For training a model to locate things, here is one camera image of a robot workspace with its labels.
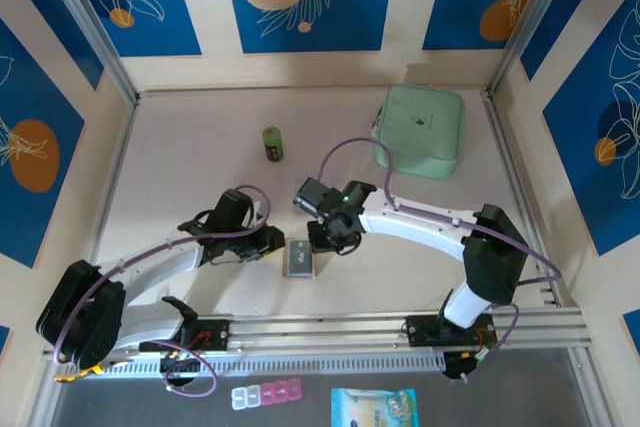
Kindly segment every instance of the small bottle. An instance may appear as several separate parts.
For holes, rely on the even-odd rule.
[[[267,153],[267,159],[271,162],[280,162],[284,157],[280,129],[277,127],[267,127],[262,131],[262,140],[264,142],[264,150]]]

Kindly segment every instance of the wire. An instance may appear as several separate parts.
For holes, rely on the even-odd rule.
[[[87,305],[87,303],[89,302],[89,299],[93,296],[93,294],[95,294],[96,291],[105,282],[107,282],[111,277],[113,277],[114,275],[119,274],[121,272],[124,272],[126,269],[128,269],[132,265],[137,264],[138,262],[141,262],[143,260],[146,260],[149,257],[152,257],[152,256],[154,256],[155,254],[157,254],[159,252],[171,249],[174,246],[187,244],[189,242],[197,242],[198,240],[203,240],[203,239],[235,239],[235,238],[238,238],[238,237],[243,237],[245,235],[251,235],[251,234],[257,232],[258,230],[260,230],[262,227],[264,227],[266,225],[266,223],[267,223],[267,220],[269,219],[269,215],[271,214],[271,202],[269,201],[269,197],[267,196],[267,194],[262,189],[260,189],[259,187],[254,186],[254,185],[244,184],[244,185],[240,185],[240,186],[236,187],[236,190],[241,190],[241,189],[254,190],[254,191],[258,192],[264,198],[265,215],[260,220],[260,222],[258,222],[253,227],[251,227],[249,229],[246,229],[246,230],[242,230],[240,232],[202,234],[202,235],[194,235],[194,236],[191,236],[191,237],[184,237],[182,239],[177,239],[177,240],[174,240],[174,241],[167,241],[165,244],[157,245],[156,247],[153,247],[153,248],[151,248],[151,249],[149,249],[149,250],[147,250],[145,252],[142,252],[141,254],[136,255],[135,257],[132,257],[132,258],[126,260],[126,261],[121,262],[118,266],[116,266],[113,269],[111,269],[110,271],[108,271],[106,274],[104,274],[102,277],[100,277],[91,287],[89,287],[87,289],[87,291],[84,293],[84,295],[80,298],[80,300],[78,300],[78,303],[71,310],[71,313],[67,317],[66,322],[64,323],[64,325],[62,326],[62,329],[60,330],[60,334],[58,334],[58,338],[56,339],[56,343],[55,343],[54,348],[53,348],[53,361],[54,361],[54,363],[56,363],[58,365],[62,365],[62,364],[66,364],[66,363],[69,362],[69,359],[62,357],[61,351],[62,351],[62,345],[64,344],[64,341],[65,341],[67,335],[69,334],[69,330],[71,329],[71,326],[73,325],[73,323],[77,319],[78,314],[80,313],[80,311],[82,311],[82,309]],[[166,345],[166,343],[170,342],[170,341],[162,340],[162,341],[154,341],[154,342],[156,342],[156,343],[164,342],[164,344],[161,344],[161,345]],[[178,350],[182,350],[183,352],[186,352],[184,350],[184,347],[178,346],[176,348],[178,348]],[[196,359],[200,360],[200,362],[203,365],[205,365],[205,367],[207,367],[207,369],[210,372],[213,373],[213,368],[208,363],[206,363],[206,361],[204,359],[202,359],[197,354],[192,353],[191,351],[188,351],[187,353],[190,354],[190,355],[193,355]]]
[[[216,388],[218,387],[218,377],[216,376],[216,372],[213,369],[213,367],[211,366],[211,364],[209,362],[207,362],[205,359],[203,359],[200,355],[196,354],[193,350],[189,349],[188,347],[183,347],[180,344],[170,341],[170,340],[152,340],[151,342],[153,342],[154,344],[158,344],[158,345],[163,345],[165,347],[169,347],[171,349],[174,350],[179,350],[181,352],[184,352],[185,354],[188,354],[192,357],[194,357],[194,359],[187,359],[185,361],[181,361],[181,362],[176,362],[175,364],[173,364],[171,367],[169,367],[166,372],[162,375],[162,381],[164,382],[164,384],[167,386],[167,390],[169,392],[173,392],[174,394],[178,394],[182,397],[190,397],[190,398],[194,398],[194,399],[199,399],[202,397],[207,397],[211,394],[213,394],[216,391]],[[171,385],[171,383],[169,382],[169,373],[172,370],[175,370],[179,365],[184,365],[184,362],[193,362],[193,361],[198,361],[200,364],[204,365],[204,367],[211,373],[211,387],[209,387],[209,390],[206,390],[205,392],[200,392],[200,393],[190,393],[190,392],[185,392],[184,390],[181,389],[176,389],[173,385]]]
[[[524,252],[527,255],[530,255],[531,257],[533,257],[534,259],[538,260],[539,262],[543,263],[544,265],[546,265],[549,270],[551,270],[552,274],[548,275],[546,277],[537,277],[537,278],[533,278],[533,279],[526,279],[526,280],[522,280],[520,282],[518,282],[518,285],[529,285],[529,284],[537,284],[540,282],[555,282],[557,280],[560,279],[560,277],[562,276],[562,274],[560,273],[560,269],[558,269],[558,267],[556,267],[556,265],[551,262],[549,259],[547,259],[545,256],[539,254],[538,252],[536,252],[535,250],[531,249],[528,245],[522,244],[520,242],[518,242],[517,240],[512,239],[511,237],[503,234],[502,232],[498,232],[497,230],[491,229],[489,227],[485,227],[484,225],[479,225],[479,224],[474,224],[471,222],[467,222],[465,220],[462,219],[457,219],[455,217],[449,216],[449,215],[445,215],[445,214],[440,214],[437,212],[432,212],[429,210],[423,210],[423,209],[417,209],[415,207],[408,207],[406,205],[396,205],[395,199],[394,197],[391,195],[391,188],[390,188],[390,184],[391,184],[391,175],[393,174],[393,154],[391,152],[391,150],[389,149],[389,147],[387,147],[385,144],[383,144],[382,142],[380,142],[377,139],[374,139],[372,137],[354,137],[352,139],[347,139],[344,140],[342,142],[340,142],[339,144],[337,144],[335,147],[333,147],[328,153],[327,155],[325,155],[324,159],[322,160],[322,163],[320,164],[320,169],[318,170],[318,176],[317,176],[317,180],[320,181],[320,179],[322,178],[322,174],[324,172],[324,169],[327,165],[327,162],[329,161],[329,158],[333,155],[333,153],[338,150],[339,148],[347,145],[347,144],[351,144],[353,142],[371,142],[372,144],[377,145],[378,147],[381,147],[385,153],[387,154],[387,159],[389,159],[389,166],[387,167],[387,174],[384,178],[384,194],[387,198],[387,201],[389,202],[389,205],[392,205],[396,210],[401,211],[401,212],[406,212],[408,214],[413,214],[413,215],[418,215],[421,217],[426,217],[428,219],[431,220],[435,220],[437,222],[444,222],[447,224],[451,224],[454,225],[456,227],[463,227],[465,229],[469,229],[469,230],[476,230],[478,232],[481,232],[485,235],[489,235],[491,237],[494,237],[498,240],[501,240],[502,242],[505,242],[509,245],[511,245],[512,247],[515,247],[516,249]]]
[[[362,234],[360,232],[354,232],[354,236],[356,238],[356,243],[353,245],[353,247],[351,247],[346,252],[345,251],[336,252],[340,257],[344,257],[345,255],[353,254],[356,250],[358,250],[358,247],[360,247],[360,244],[362,243]]]
[[[518,323],[518,318],[520,317],[520,308],[514,304],[513,302],[510,304],[505,304],[505,305],[496,305],[493,304],[491,306],[491,308],[497,308],[497,307],[507,307],[507,306],[511,306],[513,307],[513,320],[511,320],[511,325],[509,325],[509,327],[507,328],[507,330],[505,331],[504,335],[500,338],[500,340],[498,342],[496,342],[496,345],[493,346],[493,348],[489,351],[489,353],[487,354],[487,356],[482,360],[482,362],[479,362],[478,365],[476,366],[476,368],[469,372],[468,374],[462,374],[460,376],[460,378],[462,379],[462,381],[465,384],[469,383],[469,380],[476,376],[478,374],[478,371],[480,370],[480,366],[482,364],[484,364],[485,362],[487,362],[491,357],[493,357],[498,350],[500,350],[500,347],[502,347],[505,342],[507,341],[507,339],[509,338],[509,336],[511,335],[511,332],[513,332],[513,329],[516,328],[516,324]]]

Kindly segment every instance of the mint green bag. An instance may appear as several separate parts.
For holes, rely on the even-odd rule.
[[[460,156],[464,113],[459,95],[396,85],[389,89],[371,135],[393,152],[394,170],[446,179]],[[381,166],[388,166],[381,147],[375,147],[375,158]]]

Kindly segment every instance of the snack package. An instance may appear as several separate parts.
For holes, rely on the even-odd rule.
[[[331,389],[331,427],[419,427],[416,391]]]

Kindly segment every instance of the gray floor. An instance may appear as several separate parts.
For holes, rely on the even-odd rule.
[[[588,425],[568,356],[562,349],[500,352],[468,386],[452,385],[439,373],[309,375],[302,377],[301,401],[239,412],[231,409],[231,389],[274,379],[223,378],[217,392],[205,399],[170,394],[160,379],[85,379],[63,387],[53,425],[328,427],[332,387],[414,388],[423,427]]]

